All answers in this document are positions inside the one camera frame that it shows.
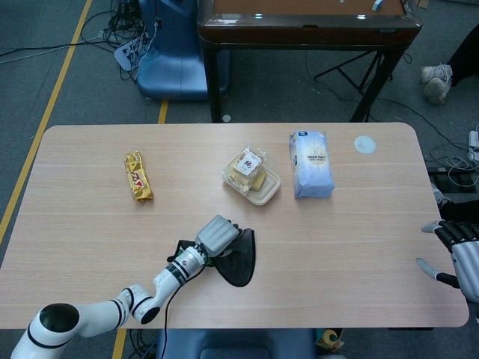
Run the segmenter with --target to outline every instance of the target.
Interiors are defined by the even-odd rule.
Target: white sneaker
[[[444,82],[452,77],[452,69],[449,65],[425,66],[421,71],[421,83],[426,84],[434,78],[441,79]]]
[[[446,100],[446,95],[451,89],[451,83],[451,79],[445,82],[441,79],[434,78],[424,86],[422,93],[427,97],[429,102],[443,104]]]
[[[442,208],[447,202],[451,202],[451,199],[444,196],[434,183],[431,183],[431,187],[433,187],[434,198],[439,208]]]

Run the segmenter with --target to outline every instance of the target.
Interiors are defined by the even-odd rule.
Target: blue and white package
[[[290,136],[294,197],[329,197],[335,183],[329,167],[326,134],[297,131]]]

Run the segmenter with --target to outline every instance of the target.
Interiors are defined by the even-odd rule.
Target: white round sticker
[[[371,137],[359,136],[354,140],[354,147],[358,152],[368,155],[376,150],[376,142]]]

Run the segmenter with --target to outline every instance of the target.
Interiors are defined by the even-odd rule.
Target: brown table
[[[421,29],[410,0],[200,0],[198,32],[204,50],[212,122],[221,122],[218,51],[322,49],[375,51],[383,60],[351,117],[361,122]]]
[[[295,200],[294,130],[324,130],[336,189]],[[369,135],[377,151],[358,153]],[[220,170],[247,142],[274,159],[281,188],[255,206]],[[123,155],[140,150],[155,193],[136,203]],[[206,269],[171,302],[169,328],[461,326],[457,289],[426,276],[423,257],[454,273],[421,226],[439,217],[414,130],[402,123],[56,126],[43,136],[0,270],[0,329],[26,328],[52,302],[115,298],[153,278],[180,239],[221,214],[256,231],[251,283]],[[148,328],[161,328],[164,310]],[[130,320],[129,328],[138,328]]]

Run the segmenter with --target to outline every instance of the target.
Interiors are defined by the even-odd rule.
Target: yellow object
[[[263,185],[264,179],[266,178],[266,170],[263,168],[261,172],[256,176],[253,183],[251,184],[251,190],[259,191]]]
[[[147,171],[143,166],[140,152],[136,151],[125,155],[125,168],[128,174],[129,186],[132,189],[133,199],[140,202],[152,200],[153,192],[148,183]]]

